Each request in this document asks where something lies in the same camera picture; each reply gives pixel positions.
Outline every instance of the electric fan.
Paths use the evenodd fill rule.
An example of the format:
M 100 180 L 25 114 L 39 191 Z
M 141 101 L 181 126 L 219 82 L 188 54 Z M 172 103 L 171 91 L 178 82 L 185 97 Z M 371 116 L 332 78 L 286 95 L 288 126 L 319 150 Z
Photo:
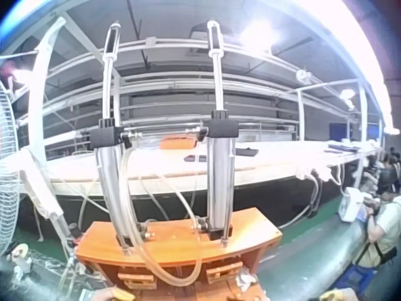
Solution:
M 10 170 L 8 156 L 18 151 L 11 102 L 0 82 L 0 256 L 13 238 L 19 206 L 19 172 Z

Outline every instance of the metal cylinder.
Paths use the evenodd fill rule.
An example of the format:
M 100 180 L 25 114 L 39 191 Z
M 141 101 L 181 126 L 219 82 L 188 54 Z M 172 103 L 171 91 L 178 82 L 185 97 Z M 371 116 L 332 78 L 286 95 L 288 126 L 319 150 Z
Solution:
M 298 90 L 298 110 L 299 110 L 299 141 L 305 140 L 305 110 L 303 106 L 302 91 Z
M 112 71 L 113 71 L 113 59 L 107 58 L 105 60 L 105 69 L 103 71 L 103 97 L 102 97 L 102 112 L 103 118 L 110 118 L 110 90 L 112 82 Z
M 214 88 L 216 94 L 216 110 L 224 109 L 223 78 L 221 72 L 221 57 L 218 53 L 213 55 Z
M 227 238 L 234 199 L 235 139 L 208 138 L 207 158 L 209 227 L 224 230 Z
M 127 237 L 128 234 L 123 226 L 123 223 L 121 222 L 122 213 L 120 211 L 120 206 L 118 205 L 120 202 L 118 190 L 118 167 L 120 165 L 120 161 L 118 160 L 117 154 L 120 152 L 120 145 L 113 147 L 102 147 L 95 150 L 100 184 L 102 186 L 103 196 L 110 214 L 110 219 L 117 232 L 117 238 L 123 250 L 128 251 L 128 245 L 124 240 L 124 237 Z

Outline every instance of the person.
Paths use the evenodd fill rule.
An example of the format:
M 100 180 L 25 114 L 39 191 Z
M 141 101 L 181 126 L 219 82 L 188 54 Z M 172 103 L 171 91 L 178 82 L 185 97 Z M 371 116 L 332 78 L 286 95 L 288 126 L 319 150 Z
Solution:
M 92 293 L 90 301 L 133 301 L 135 296 L 117 287 L 108 287 Z
M 325 292 L 318 298 L 309 301 L 358 301 L 358 297 L 352 288 L 334 289 Z
M 387 154 L 382 162 L 380 178 L 378 180 L 377 194 L 382 195 L 385 191 L 397 192 L 397 169 L 395 159 Z
M 401 235 L 401 196 L 382 194 L 382 205 L 375 216 L 373 208 L 367 208 L 368 243 L 354 260 L 364 268 L 377 268 L 397 255 L 396 244 Z

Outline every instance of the white curved tube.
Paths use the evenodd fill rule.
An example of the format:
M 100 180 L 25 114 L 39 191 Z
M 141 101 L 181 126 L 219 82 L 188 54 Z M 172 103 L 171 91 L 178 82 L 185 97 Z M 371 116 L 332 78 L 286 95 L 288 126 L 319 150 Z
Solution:
M 90 193 L 91 193 L 91 191 L 92 191 L 92 188 L 94 187 L 94 185 L 95 185 L 95 183 L 96 183 L 96 181 L 97 181 L 98 179 L 99 179 L 98 177 L 96 177 L 96 178 L 93 179 L 93 181 L 92 181 L 92 183 L 90 184 L 90 187 L 89 187 L 89 189 L 88 189 L 88 192 L 85 194 L 85 198 L 84 198 L 83 201 L 82 201 L 82 205 L 81 205 L 81 209 L 80 209 L 80 215 L 79 215 L 79 217 L 78 217 L 78 228 L 79 228 L 80 230 L 82 229 L 83 213 L 85 212 L 86 204 L 87 204 L 87 202 L 88 202 L 88 199 L 89 199 Z
M 55 173 L 51 172 L 49 169 L 47 168 L 42 168 L 45 171 L 47 171 L 49 174 L 53 175 L 55 177 L 55 179 L 61 181 L 63 184 L 66 184 L 72 191 L 74 191 L 75 193 L 77 193 L 79 196 L 81 196 L 83 199 L 87 200 L 89 203 L 91 203 L 92 205 L 94 205 L 95 207 L 99 208 L 100 210 L 108 213 L 108 210 L 106 208 L 104 208 L 103 206 L 100 206 L 99 204 L 97 204 L 95 201 L 91 200 L 90 198 L 88 198 L 87 196 L 85 196 L 83 193 L 81 193 L 81 191 L 75 189 L 73 186 L 69 185 L 68 182 L 64 181 L 63 179 L 60 179 L 59 176 L 57 176 Z
M 193 223 L 193 228 L 195 231 L 195 235 L 197 237 L 197 243 L 198 243 L 198 257 L 195 263 L 194 270 L 192 273 L 187 277 L 187 278 L 177 278 L 170 273 L 166 272 L 151 256 L 150 252 L 146 248 L 146 244 L 143 242 L 143 239 L 135 226 L 134 223 L 134 208 L 133 204 L 131 202 L 131 197 L 130 197 L 130 191 L 128 189 L 128 175 L 127 175 L 127 167 L 128 167 L 128 160 L 134 151 L 134 148 L 127 149 L 124 152 L 124 155 L 122 157 L 121 161 L 121 166 L 120 166 L 120 176 L 118 179 L 118 186 L 120 189 L 120 204 L 122 206 L 122 222 L 125 227 L 126 232 L 128 233 L 129 238 L 131 239 L 136 251 L 138 254 L 141 256 L 142 260 L 146 263 L 147 268 L 155 274 L 157 277 L 159 277 L 162 281 L 166 282 L 169 285 L 173 285 L 176 287 L 185 287 L 188 286 L 192 283 L 194 283 L 200 272 L 201 272 L 201 267 L 202 267 L 202 257 L 201 257 L 201 237 L 199 235 L 199 229 L 197 225 L 197 220 L 196 217 L 194 216 L 194 213 L 192 212 L 191 208 L 189 207 L 187 201 L 185 198 L 182 196 L 182 194 L 176 190 L 169 182 L 168 180 L 163 176 L 157 174 L 159 178 L 161 178 L 168 186 L 170 186 L 171 189 L 174 190 L 184 207 L 189 213 L 189 216 L 192 220 Z
M 282 224 L 281 226 L 278 226 L 277 227 L 278 229 L 284 229 L 284 228 L 287 228 L 288 226 L 291 226 L 292 224 L 297 222 L 310 208 L 314 208 L 316 206 L 315 201 L 316 201 L 316 197 L 318 196 L 318 190 L 319 190 L 318 181 L 316 181 L 315 177 L 313 177 L 313 176 L 308 177 L 308 179 L 312 180 L 313 183 L 315 184 L 315 187 L 313 188 L 313 192 L 311 195 L 310 204 L 307 205 L 307 207 L 305 207 L 305 209 L 302 210 L 302 212 L 300 212 L 300 214 L 295 216 L 291 221 L 289 221 L 288 223 Z
M 199 160 L 199 149 L 201 146 L 201 142 L 197 142 L 196 143 L 196 150 L 195 150 L 195 163 L 197 164 L 197 167 L 200 166 L 201 162 Z M 199 169 L 196 169 L 196 174 L 195 174 L 195 185 L 194 185 L 194 190 L 192 191 L 192 197 L 190 199 L 190 208 L 192 209 L 194 207 L 195 204 L 195 197 L 196 197 L 196 190 L 197 190 L 197 186 L 198 186 L 198 178 L 199 178 Z

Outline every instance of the orange wooden base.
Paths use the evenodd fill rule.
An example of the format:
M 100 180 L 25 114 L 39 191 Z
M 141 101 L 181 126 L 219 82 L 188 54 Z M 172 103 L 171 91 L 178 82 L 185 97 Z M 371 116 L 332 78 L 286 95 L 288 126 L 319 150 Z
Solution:
M 256 208 L 232 214 L 232 236 L 227 246 L 219 240 L 211 241 L 207 233 L 201 234 L 198 244 L 191 224 L 189 219 L 150 223 L 148 231 L 155 236 L 146 241 L 147 250 L 160 266 L 178 277 L 191 273 L 200 254 L 199 278 L 185 288 L 171 287 L 157 279 L 135 248 L 131 248 L 130 256 L 124 255 L 111 223 L 94 222 L 76 255 L 86 266 L 100 271 L 110 284 L 135 292 L 137 300 L 264 300 L 258 284 L 241 293 L 235 276 L 242 266 L 255 273 L 266 250 L 279 243 L 281 232 Z

